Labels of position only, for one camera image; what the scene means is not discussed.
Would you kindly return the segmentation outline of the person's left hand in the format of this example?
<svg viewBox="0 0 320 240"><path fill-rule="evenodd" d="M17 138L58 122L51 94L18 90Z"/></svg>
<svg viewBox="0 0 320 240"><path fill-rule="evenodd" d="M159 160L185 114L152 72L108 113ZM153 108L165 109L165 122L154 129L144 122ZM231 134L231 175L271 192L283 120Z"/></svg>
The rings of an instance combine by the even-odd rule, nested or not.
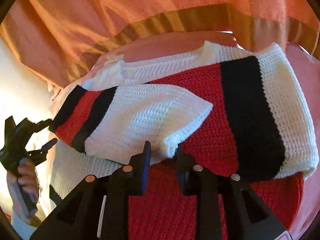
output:
<svg viewBox="0 0 320 240"><path fill-rule="evenodd" d="M22 204L20 203L17 194L14 190L14 183L18 183L23 191L31 196L35 204L39 200L39 184L37 182L37 175L35 170L35 165L32 161L26 160L24 165L17 168L19 177L17 178L10 171L7 172L7 185L8 190L13 202L13 211L18 215L18 217L25 223L32 226L39 226L39 219L34 217L26 217L23 213Z"/></svg>

